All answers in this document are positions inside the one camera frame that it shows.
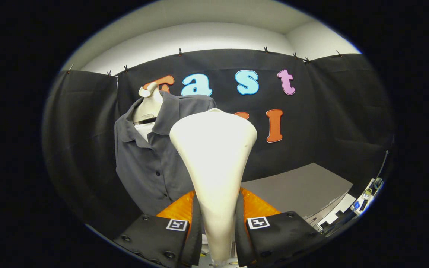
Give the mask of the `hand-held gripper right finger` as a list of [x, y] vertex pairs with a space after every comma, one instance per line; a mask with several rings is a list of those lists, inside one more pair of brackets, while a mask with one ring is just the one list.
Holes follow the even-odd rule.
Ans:
[[326, 243], [298, 213], [279, 212], [241, 187], [236, 203], [235, 244], [241, 267], [281, 268]]

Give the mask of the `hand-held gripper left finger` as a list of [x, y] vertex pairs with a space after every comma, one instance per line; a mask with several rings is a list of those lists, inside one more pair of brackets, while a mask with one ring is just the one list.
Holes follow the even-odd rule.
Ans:
[[155, 216], [141, 215], [114, 239], [138, 258], [165, 268], [197, 266], [201, 241], [201, 209], [194, 191]]

